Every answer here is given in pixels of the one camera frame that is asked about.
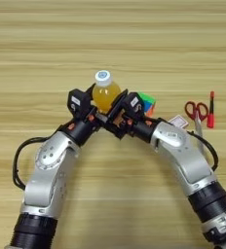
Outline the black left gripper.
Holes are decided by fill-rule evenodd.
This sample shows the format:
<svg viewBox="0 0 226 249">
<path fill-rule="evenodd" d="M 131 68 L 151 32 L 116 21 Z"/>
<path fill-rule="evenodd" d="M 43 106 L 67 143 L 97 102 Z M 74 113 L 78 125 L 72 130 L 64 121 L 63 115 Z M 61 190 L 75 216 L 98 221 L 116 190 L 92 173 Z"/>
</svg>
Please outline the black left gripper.
<svg viewBox="0 0 226 249">
<path fill-rule="evenodd" d="M 94 87 L 95 83 L 86 90 L 90 97 L 93 97 Z M 109 112 L 110 116 L 119 112 L 127 95 L 128 91 L 125 89 L 116 97 Z M 83 146 L 94 132 L 97 132 L 106 124 L 107 120 L 108 118 L 105 115 L 91 111 L 83 118 L 73 118 L 68 124 L 63 124 L 60 130 L 67 134 L 78 146 Z"/>
</svg>

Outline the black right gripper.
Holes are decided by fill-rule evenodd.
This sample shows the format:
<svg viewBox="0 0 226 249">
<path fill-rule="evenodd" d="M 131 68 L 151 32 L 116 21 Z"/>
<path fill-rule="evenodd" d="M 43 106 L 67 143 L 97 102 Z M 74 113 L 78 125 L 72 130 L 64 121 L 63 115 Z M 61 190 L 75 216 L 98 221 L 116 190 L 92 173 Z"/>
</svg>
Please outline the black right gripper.
<svg viewBox="0 0 226 249">
<path fill-rule="evenodd" d="M 157 125 L 157 119 L 149 118 L 145 115 L 132 118 L 126 112 L 121 111 L 113 123 L 106 124 L 104 128 L 119 139 L 129 135 L 142 141 L 150 141 Z"/>
</svg>

